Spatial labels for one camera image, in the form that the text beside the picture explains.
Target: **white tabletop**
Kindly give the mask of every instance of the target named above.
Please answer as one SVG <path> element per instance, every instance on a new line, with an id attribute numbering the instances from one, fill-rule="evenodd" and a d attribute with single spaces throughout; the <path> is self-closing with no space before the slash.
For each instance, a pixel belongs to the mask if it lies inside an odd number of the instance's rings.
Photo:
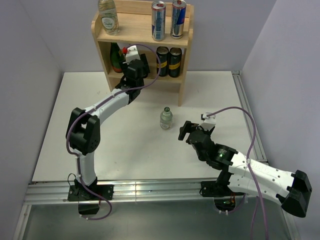
<path id="1" fill-rule="evenodd" d="M 175 84 L 156 82 L 101 126 L 101 142 L 95 151 L 99 180 L 151 180 L 215 178 L 219 171 L 198 160 L 195 150 L 178 141 L 186 120 L 201 123 L 201 114 L 229 106 L 240 107 L 229 71 L 188 72 L 184 101 L 178 107 Z M 65 73 L 41 148 L 32 181 L 65 181 L 76 173 L 75 158 L 66 150 L 66 131 L 71 111 L 89 107 L 109 93 L 103 72 Z M 170 107 L 174 123 L 160 128 L 160 113 Z M 212 140 L 244 154 L 250 137 L 243 113 L 228 110 L 216 116 Z"/>

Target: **silver can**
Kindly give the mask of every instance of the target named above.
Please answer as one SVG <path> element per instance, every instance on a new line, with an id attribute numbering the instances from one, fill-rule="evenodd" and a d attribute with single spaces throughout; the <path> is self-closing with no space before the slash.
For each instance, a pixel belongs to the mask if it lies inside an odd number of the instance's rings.
<path id="1" fill-rule="evenodd" d="M 172 22 L 170 35 L 174 39 L 180 39 L 184 34 L 186 9 L 187 4 L 185 1 L 174 0 L 172 2 Z"/>
<path id="2" fill-rule="evenodd" d="M 154 1 L 151 4 L 152 9 L 152 38 L 155 41 L 165 39 L 166 27 L 166 4 L 163 1 Z"/>

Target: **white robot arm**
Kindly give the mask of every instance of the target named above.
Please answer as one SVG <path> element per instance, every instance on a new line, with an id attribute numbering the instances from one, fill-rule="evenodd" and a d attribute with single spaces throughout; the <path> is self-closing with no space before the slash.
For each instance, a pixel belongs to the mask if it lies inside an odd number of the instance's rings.
<path id="1" fill-rule="evenodd" d="M 100 126 L 118 109 L 136 99 L 140 94 L 141 87 L 144 86 L 144 78 L 150 72 L 146 55 L 139 55 L 135 45 L 127 49 L 125 61 L 119 64 L 123 71 L 123 77 L 115 89 L 95 105 L 85 109 L 75 108 L 71 113 L 66 138 L 68 139 L 69 136 L 68 144 L 77 153 L 79 161 L 76 164 L 78 174 L 74 185 L 70 186 L 69 201 L 98 199 L 86 189 L 100 193 L 106 199 L 112 197 L 113 190 L 111 188 L 107 189 L 104 194 L 103 187 L 97 185 L 94 156 L 101 139 Z M 94 214 L 94 211 L 87 209 L 84 211 L 79 209 L 80 212 L 81 214 Z"/>
<path id="2" fill-rule="evenodd" d="M 224 197 L 233 193 L 245 193 L 258 196 L 258 190 L 247 165 L 247 158 L 237 150 L 216 144 L 211 140 L 211 133 L 216 125 L 215 116 L 201 115 L 203 123 L 186 121 L 180 128 L 178 139 L 183 140 L 190 133 L 186 142 L 193 146 L 198 159 L 214 169 L 221 170 L 217 181 L 201 183 L 203 197 Z M 256 160 L 250 160 L 250 166 L 259 183 L 264 199 L 271 200 L 288 213 L 305 217 L 312 187 L 307 174 L 297 170 L 295 173 L 273 168 Z"/>
<path id="3" fill-rule="evenodd" d="M 84 112 L 94 109 L 95 106 L 97 106 L 99 103 L 103 102 L 105 99 L 110 97 L 110 95 L 115 95 L 117 92 L 120 92 L 121 89 L 114 89 L 111 94 L 108 94 L 103 100 L 100 102 L 97 102 L 95 105 L 91 107 L 87 107 L 84 109 Z M 100 129 L 100 126 L 104 123 L 104 121 L 110 117 L 113 113 L 115 113 L 120 108 L 123 108 L 124 106 L 129 104 L 129 95 L 125 92 L 117 95 L 115 98 L 112 98 L 110 101 L 102 105 L 101 107 L 97 108 L 93 113 L 90 114 L 90 117 L 85 124 L 82 124 L 84 129 L 87 127 L 91 127 L 91 129 L 94 129 L 95 127 Z M 73 111 L 75 116 L 78 116 L 78 113 L 83 113 L 81 109 L 75 109 Z M 96 134 L 92 135 L 92 139 L 87 141 L 88 150 L 80 151 L 77 147 L 74 148 L 74 151 L 77 152 L 80 155 L 80 167 L 81 167 L 81 176 L 86 186 L 90 186 L 97 178 L 96 172 L 95 172 L 95 149 L 98 147 L 100 143 L 100 132 L 96 132 Z M 80 183 L 79 174 L 76 177 L 77 181 Z"/>

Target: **gray wall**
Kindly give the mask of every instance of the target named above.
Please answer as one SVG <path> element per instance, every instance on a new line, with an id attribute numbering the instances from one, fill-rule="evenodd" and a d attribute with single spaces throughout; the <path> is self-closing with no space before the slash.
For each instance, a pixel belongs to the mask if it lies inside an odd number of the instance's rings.
<path id="1" fill-rule="evenodd" d="M 243 68 L 243 84 L 272 166 L 309 176 L 304 240 L 320 235 L 320 1 L 277 0 Z"/>
<path id="2" fill-rule="evenodd" d="M 64 72 L 102 71 L 90 30 L 98 0 L 20 1 Z M 195 5 L 188 69 L 241 70 L 276 0 L 187 2 Z"/>
<path id="3" fill-rule="evenodd" d="M 0 238 L 11 239 L 61 72 L 17 0 L 0 2 Z"/>

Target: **black bracket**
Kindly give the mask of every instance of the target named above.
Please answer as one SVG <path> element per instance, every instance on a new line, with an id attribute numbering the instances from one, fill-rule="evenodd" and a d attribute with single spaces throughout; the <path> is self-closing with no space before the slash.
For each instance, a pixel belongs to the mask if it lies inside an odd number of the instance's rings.
<path id="1" fill-rule="evenodd" d="M 222 198 L 235 194 L 236 196 L 244 195 L 242 192 L 233 192 L 227 186 L 216 183 L 217 181 L 202 181 L 200 195 L 204 198 Z"/>
<path id="2" fill-rule="evenodd" d="M 284 197 L 280 194 L 276 198 L 282 203 L 281 207 L 286 212 L 299 217 L 305 218 L 312 193 L 312 187 L 308 175 L 300 170 L 291 174 L 293 179 L 292 187 L 288 186 L 289 194 Z"/>
<path id="3" fill-rule="evenodd" d="M 98 179 L 96 178 L 90 186 L 87 186 L 87 188 L 107 200 L 112 200 L 114 185 L 97 185 L 97 182 Z M 99 201 L 101 199 L 89 193 L 76 179 L 74 180 L 74 185 L 71 185 L 69 188 L 67 200 L 69 202 L 79 202 L 78 212 L 81 215 L 95 215 L 100 209 L 100 204 L 81 203 L 87 201 Z"/>
<path id="4" fill-rule="evenodd" d="M 71 112 L 68 128 L 65 134 L 67 137 L 69 129 L 74 121 L 86 111 L 75 108 Z M 72 129 L 70 135 L 70 147 L 79 150 L 83 155 L 95 151 L 100 143 L 100 120 L 95 115 L 87 114 Z"/>

